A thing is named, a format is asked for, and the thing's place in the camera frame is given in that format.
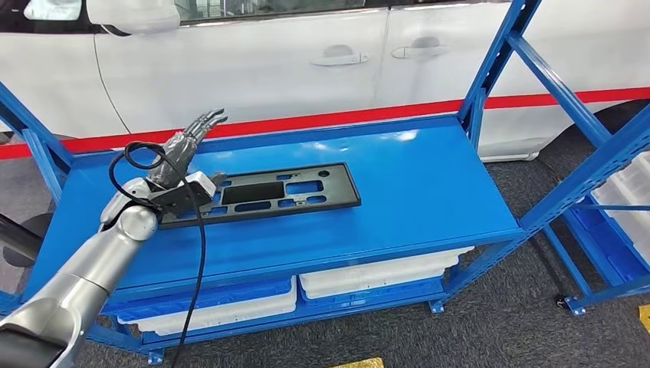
yellow floor marking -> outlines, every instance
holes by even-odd
[[[639,320],[641,320],[643,327],[650,334],[650,304],[639,307]]]
[[[372,358],[360,362],[343,364],[342,366],[333,366],[332,368],[384,368],[382,358]]]

car window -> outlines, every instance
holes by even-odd
[[[32,21],[23,15],[28,3],[29,0],[0,0],[0,32],[66,34],[97,31],[88,20],[85,1],[76,21]]]
[[[176,0],[181,21],[362,8],[366,0]]]

silver robotic arm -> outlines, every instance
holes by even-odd
[[[201,115],[163,146],[184,173],[198,144],[217,123],[223,109]],[[216,185],[202,172],[186,177],[199,183],[202,198],[212,198]],[[177,190],[182,179],[163,163],[123,187],[149,199]],[[116,193],[101,214],[100,230],[86,240],[52,279],[29,301],[0,321],[0,366],[3,368],[68,368],[86,338],[86,332],[140,249],[158,228],[160,213],[136,205]]]

white storage bin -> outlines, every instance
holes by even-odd
[[[442,276],[447,267],[458,263],[458,256],[474,247],[438,251],[429,255],[392,259],[311,272],[300,275],[300,284],[310,299],[380,288],[404,282]]]
[[[650,153],[640,153],[623,170],[592,191],[601,205],[650,205]],[[650,212],[606,210],[650,263]]]
[[[195,309],[188,330],[290,313],[296,310],[296,297],[296,277],[293,276],[291,290],[286,294]],[[153,331],[160,336],[165,336],[182,332],[186,317],[187,311],[183,311],[141,320],[121,320],[119,318],[118,320],[121,324],[137,324],[138,329],[142,332]]]

shelf surface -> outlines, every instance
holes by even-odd
[[[115,193],[107,175],[114,155],[75,157],[25,297],[97,231]],[[146,154],[140,156],[145,162]],[[338,162],[350,168],[361,206],[208,225],[205,285],[501,242],[522,233],[453,116],[205,142],[190,171],[249,173]],[[116,175],[125,182],[143,172],[122,161]],[[143,244],[112,298],[191,290],[198,259],[196,228],[160,230]]]

